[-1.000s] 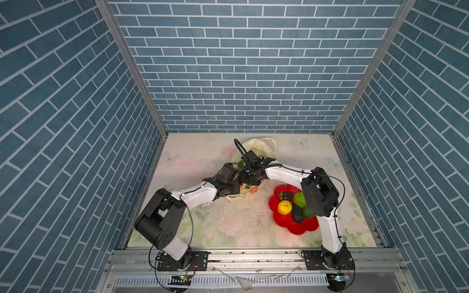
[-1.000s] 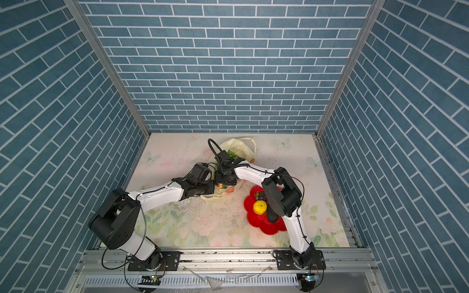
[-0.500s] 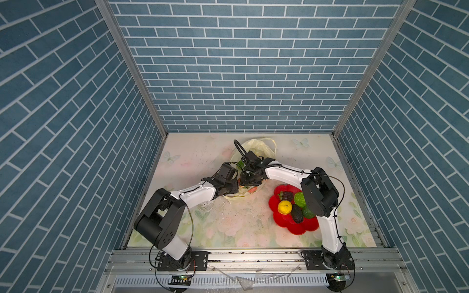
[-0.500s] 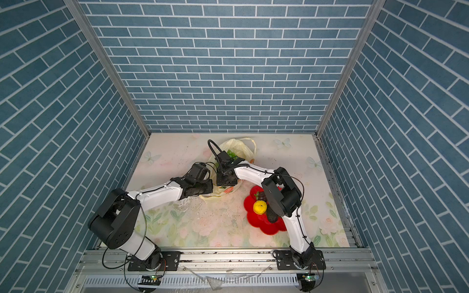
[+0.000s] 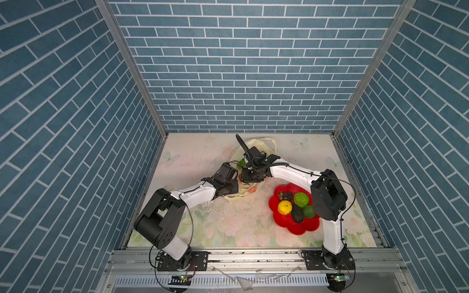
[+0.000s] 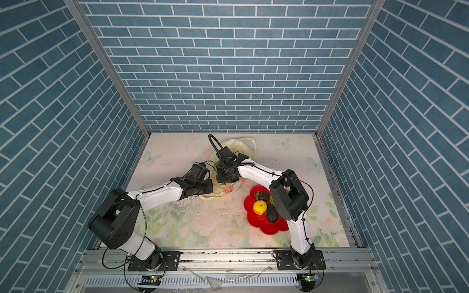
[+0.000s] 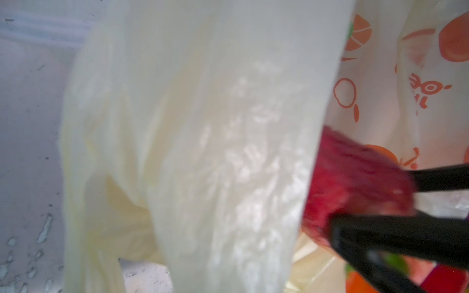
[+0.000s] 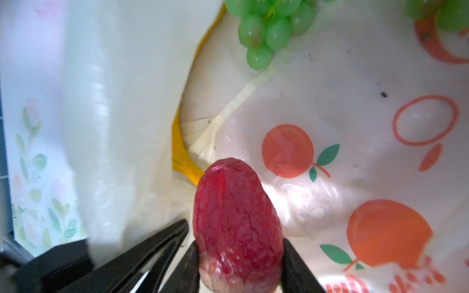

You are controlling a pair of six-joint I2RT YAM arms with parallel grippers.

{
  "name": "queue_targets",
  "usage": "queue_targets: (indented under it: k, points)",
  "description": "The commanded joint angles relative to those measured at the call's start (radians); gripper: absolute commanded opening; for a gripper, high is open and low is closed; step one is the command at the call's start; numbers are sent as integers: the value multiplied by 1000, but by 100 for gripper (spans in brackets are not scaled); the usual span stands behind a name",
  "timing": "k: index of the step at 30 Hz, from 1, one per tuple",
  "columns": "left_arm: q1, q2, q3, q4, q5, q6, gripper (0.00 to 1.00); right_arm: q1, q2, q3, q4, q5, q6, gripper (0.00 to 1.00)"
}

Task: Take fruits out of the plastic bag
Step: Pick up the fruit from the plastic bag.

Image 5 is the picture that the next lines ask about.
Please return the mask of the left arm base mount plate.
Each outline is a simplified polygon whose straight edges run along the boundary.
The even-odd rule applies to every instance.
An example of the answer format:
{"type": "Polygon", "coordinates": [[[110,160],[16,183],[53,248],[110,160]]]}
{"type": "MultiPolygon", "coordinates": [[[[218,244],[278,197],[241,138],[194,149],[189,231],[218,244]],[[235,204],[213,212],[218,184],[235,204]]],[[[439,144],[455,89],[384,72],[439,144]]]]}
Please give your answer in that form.
{"type": "Polygon", "coordinates": [[[180,260],[175,260],[166,252],[161,251],[156,257],[156,270],[158,272],[206,271],[208,256],[207,251],[189,251],[180,260]]]}

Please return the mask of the green lime toy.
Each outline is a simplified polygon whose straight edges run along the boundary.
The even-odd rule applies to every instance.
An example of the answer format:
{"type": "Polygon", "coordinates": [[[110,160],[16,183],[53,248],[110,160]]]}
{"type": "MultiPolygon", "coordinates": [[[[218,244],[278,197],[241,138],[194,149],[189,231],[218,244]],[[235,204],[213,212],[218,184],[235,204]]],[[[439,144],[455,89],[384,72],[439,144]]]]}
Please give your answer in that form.
{"type": "Polygon", "coordinates": [[[309,205],[310,197],[304,192],[298,192],[294,194],[294,203],[300,208],[304,208],[309,205]]]}

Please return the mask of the yellowish plastic fruit-print bag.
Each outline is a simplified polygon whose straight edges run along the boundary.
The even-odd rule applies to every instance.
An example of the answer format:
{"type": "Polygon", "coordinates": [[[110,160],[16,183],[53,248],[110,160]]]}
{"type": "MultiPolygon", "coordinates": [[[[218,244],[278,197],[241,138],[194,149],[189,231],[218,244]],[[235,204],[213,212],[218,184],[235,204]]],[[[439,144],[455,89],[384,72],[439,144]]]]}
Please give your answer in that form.
{"type": "Polygon", "coordinates": [[[259,192],[270,176],[267,166],[280,158],[276,154],[276,142],[269,137],[245,142],[237,134],[236,140],[240,147],[232,153],[228,163],[237,171],[238,192],[227,195],[229,200],[259,192]]]}

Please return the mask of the dark mangosteen toy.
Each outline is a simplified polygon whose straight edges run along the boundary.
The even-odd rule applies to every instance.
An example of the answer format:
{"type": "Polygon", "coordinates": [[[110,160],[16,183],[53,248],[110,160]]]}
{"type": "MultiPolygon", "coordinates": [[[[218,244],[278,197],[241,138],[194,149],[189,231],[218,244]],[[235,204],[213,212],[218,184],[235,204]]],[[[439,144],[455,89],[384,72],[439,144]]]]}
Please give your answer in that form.
{"type": "Polygon", "coordinates": [[[294,194],[292,192],[282,191],[278,196],[281,201],[292,202],[294,200],[294,194]]]}

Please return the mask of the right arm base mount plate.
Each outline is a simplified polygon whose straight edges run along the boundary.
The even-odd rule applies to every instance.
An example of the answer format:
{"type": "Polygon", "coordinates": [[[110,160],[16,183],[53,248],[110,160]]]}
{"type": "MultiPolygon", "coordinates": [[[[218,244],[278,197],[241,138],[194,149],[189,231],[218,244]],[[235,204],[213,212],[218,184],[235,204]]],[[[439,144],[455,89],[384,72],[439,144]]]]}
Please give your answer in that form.
{"type": "Polygon", "coordinates": [[[302,250],[300,256],[304,259],[308,271],[356,269],[355,260],[346,247],[338,255],[322,248],[321,250],[302,250]]]}

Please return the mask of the red flower-shaped plastic plate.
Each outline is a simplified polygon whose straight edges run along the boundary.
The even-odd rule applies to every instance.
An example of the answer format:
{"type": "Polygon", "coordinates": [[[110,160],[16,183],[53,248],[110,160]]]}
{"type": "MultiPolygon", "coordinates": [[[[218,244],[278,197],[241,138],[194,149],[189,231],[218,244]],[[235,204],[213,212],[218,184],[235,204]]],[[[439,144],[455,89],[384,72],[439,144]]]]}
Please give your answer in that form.
{"type": "Polygon", "coordinates": [[[320,217],[313,207],[311,194],[297,185],[277,186],[268,205],[274,222],[291,234],[300,236],[320,227],[320,217]]]}

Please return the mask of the yellow lemon toy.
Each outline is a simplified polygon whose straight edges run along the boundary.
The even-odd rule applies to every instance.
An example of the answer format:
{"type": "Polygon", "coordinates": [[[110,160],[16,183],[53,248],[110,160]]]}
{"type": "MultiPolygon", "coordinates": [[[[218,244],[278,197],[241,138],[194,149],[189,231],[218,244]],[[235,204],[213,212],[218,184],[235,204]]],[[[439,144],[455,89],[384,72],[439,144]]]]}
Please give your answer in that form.
{"type": "Polygon", "coordinates": [[[290,201],[287,200],[282,200],[277,206],[277,211],[282,215],[288,215],[292,212],[292,210],[293,205],[290,201]]]}

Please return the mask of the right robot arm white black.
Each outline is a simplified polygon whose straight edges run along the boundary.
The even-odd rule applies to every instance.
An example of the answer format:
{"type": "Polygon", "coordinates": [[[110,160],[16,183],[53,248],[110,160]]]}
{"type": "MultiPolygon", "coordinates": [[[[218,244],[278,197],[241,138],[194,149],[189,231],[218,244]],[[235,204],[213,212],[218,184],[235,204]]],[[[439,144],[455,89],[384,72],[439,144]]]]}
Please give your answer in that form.
{"type": "Polygon", "coordinates": [[[322,218],[324,228],[324,250],[332,255],[343,252],[346,244],[343,237],[343,213],[348,196],[341,181],[331,170],[312,171],[291,164],[277,155],[245,155],[241,181],[262,182],[267,177],[293,183],[310,192],[316,214],[322,218]]]}

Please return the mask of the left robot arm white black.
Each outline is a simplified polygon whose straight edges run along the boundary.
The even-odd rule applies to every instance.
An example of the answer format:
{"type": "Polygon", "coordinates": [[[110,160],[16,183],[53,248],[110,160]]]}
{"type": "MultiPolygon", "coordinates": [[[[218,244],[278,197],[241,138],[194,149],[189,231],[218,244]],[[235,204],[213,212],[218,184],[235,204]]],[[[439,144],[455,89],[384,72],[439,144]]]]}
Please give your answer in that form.
{"type": "Polygon", "coordinates": [[[219,197],[238,193],[238,179],[204,178],[187,189],[169,192],[158,189],[134,222],[134,230],[173,260],[189,255],[191,247],[177,230],[187,209],[219,197]]]}

